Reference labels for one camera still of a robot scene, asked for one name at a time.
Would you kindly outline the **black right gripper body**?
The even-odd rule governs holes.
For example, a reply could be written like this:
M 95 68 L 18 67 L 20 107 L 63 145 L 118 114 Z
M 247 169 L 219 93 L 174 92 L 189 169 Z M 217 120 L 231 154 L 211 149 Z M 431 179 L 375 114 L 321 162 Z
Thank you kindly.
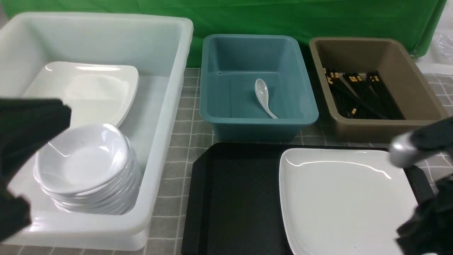
M 453 253 L 453 181 L 436 181 L 437 194 L 419 204 L 398 229 L 396 242 L 404 255 Z

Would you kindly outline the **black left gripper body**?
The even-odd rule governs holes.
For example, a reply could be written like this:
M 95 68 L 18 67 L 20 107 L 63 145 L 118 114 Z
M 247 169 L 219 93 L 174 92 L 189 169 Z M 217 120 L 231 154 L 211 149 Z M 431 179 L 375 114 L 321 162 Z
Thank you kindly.
M 71 108 L 56 98 L 1 98 L 0 240 L 31 223 L 30 203 L 8 190 L 9 182 L 43 145 L 70 127 Z

